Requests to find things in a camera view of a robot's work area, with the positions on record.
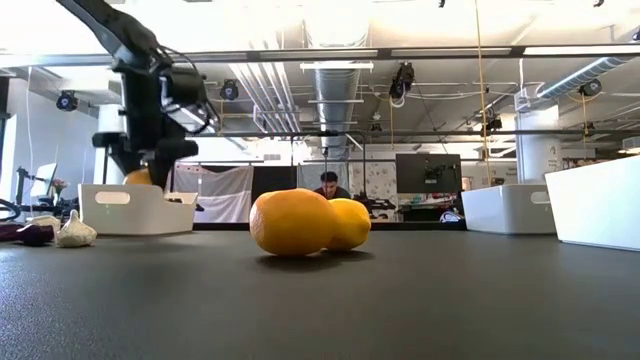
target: yellow cable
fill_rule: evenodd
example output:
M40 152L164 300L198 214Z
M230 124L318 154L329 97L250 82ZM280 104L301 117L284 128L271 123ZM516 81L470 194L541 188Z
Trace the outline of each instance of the yellow cable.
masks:
M584 116L584 134L582 134L582 148L584 150L584 159L587 160L587 136L589 135L589 129L587 128L587 101L585 101L584 99L584 94L582 94L582 113Z
M396 147L393 144L393 106L389 103L389 115L391 117L391 150L394 150Z
M487 146L487 111L485 107L484 98L484 70L482 68L482 36L480 35L480 9L478 7L478 0L474 0L476 7L476 35L478 37L478 69L480 71L480 101L482 101L482 151L485 163L487 164L487 179L489 180L489 186L491 186L491 165L489 164L489 148Z

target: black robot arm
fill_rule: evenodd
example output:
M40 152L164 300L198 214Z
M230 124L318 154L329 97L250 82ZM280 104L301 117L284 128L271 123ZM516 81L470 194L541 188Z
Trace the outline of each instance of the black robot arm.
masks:
M161 51L156 36L127 13L102 0L58 0L93 31L102 47L116 60L141 71L166 68L173 61Z
M126 133L97 133L94 146L107 148L125 174L146 164L152 183L164 188L175 161L198 154L197 144L184 139L187 130L170 114L196 106L206 119L193 133L204 131L212 121L217 125L202 76L195 66L175 68L169 49L158 43L151 30L103 0L56 1L91 29L113 56L113 71L122 76Z

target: ceiling duct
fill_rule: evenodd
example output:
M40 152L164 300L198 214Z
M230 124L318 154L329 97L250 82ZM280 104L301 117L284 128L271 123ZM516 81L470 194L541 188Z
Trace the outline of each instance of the ceiling duct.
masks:
M575 90L582 85L585 85L593 80L596 80L601 75L624 65L633 57L603 57L593 63L585 66L584 68L576 71L568 77L558 81L555 84L545 85L541 87L536 95L541 99L555 99L568 93L571 90Z
M326 13L323 17L315 17L312 19L315 22L305 21L309 47L317 49L365 46L368 35L368 18L356 19L355 17L355 15L350 17L334 12L333 14ZM333 31L329 33L330 36L326 36L327 24L331 24L330 27ZM321 130L346 131L349 129L348 122L353 114L353 100L356 99L360 70L340 69L340 66L334 66L340 63L349 64L353 61L331 62L331 69L322 69L322 64L326 64L326 62L317 62L319 68L312 70ZM331 159L349 156L345 136L322 138L322 147L328 148L328 157Z

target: white plastic bin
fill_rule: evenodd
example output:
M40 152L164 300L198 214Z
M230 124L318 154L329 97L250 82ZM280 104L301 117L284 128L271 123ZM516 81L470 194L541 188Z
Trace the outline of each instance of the white plastic bin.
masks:
M193 229L197 193L163 194L150 185L80 184L78 194L81 220L98 235L162 235Z
M640 156L546 178L561 241L640 250Z
M498 234L555 234L545 185L502 185L465 191L467 229Z

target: bin handle cutout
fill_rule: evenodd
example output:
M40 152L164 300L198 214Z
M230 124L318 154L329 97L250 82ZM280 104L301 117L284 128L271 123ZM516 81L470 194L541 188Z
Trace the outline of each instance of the bin handle cutout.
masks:
M548 192L537 191L531 194L531 202L536 205L548 205L551 204L551 199Z
M100 191L95 196L96 202L103 205L126 205L131 196L121 191Z

